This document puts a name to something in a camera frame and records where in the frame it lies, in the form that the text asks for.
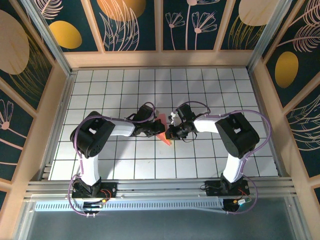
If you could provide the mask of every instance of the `orange object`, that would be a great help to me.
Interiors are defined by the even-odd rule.
[[[160,119],[161,123],[164,125],[165,132],[158,134],[156,137],[162,140],[165,144],[170,146],[171,141],[166,138],[166,131],[168,130],[166,115],[164,113],[160,113],[155,120],[158,120],[158,119]]]

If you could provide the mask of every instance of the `white grid floor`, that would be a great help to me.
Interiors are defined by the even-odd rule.
[[[145,102],[155,103],[168,115],[186,101],[199,101],[211,114],[233,110],[258,111],[245,68],[125,69],[78,71],[64,120],[49,180],[69,180],[79,172],[71,132],[91,111],[125,118]],[[191,103],[195,114],[206,111]],[[260,136],[266,138],[262,119],[245,114]],[[155,137],[115,137],[108,139],[99,154],[102,179],[214,178],[223,172],[228,153],[215,133],[199,133],[191,142],[172,141],[171,146]],[[247,176],[277,176],[269,145],[258,151],[244,168]]]

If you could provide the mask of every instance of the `yellow circle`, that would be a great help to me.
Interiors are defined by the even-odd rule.
[[[136,18],[144,13],[147,4],[146,0],[97,0],[97,3],[105,15],[113,20],[122,22],[125,15],[127,15],[124,4],[128,8],[129,14],[130,9],[132,9]]]
[[[275,81],[280,88],[287,88],[295,80],[299,68],[297,56],[290,51],[280,55],[275,65]]]
[[[262,26],[276,9],[279,0],[241,0],[239,4],[240,20],[249,26]]]
[[[57,43],[66,49],[76,49],[82,43],[80,32],[69,22],[55,21],[49,25]]]
[[[10,14],[0,10],[0,69],[20,74],[29,61],[29,41],[24,28]]]

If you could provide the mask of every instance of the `orange cone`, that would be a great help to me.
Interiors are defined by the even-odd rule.
[[[168,130],[166,115],[164,113],[160,113],[155,120],[158,120],[158,119],[160,119],[161,123],[164,125],[165,132],[158,134],[156,137],[170,146],[171,141],[166,139],[166,131]]]

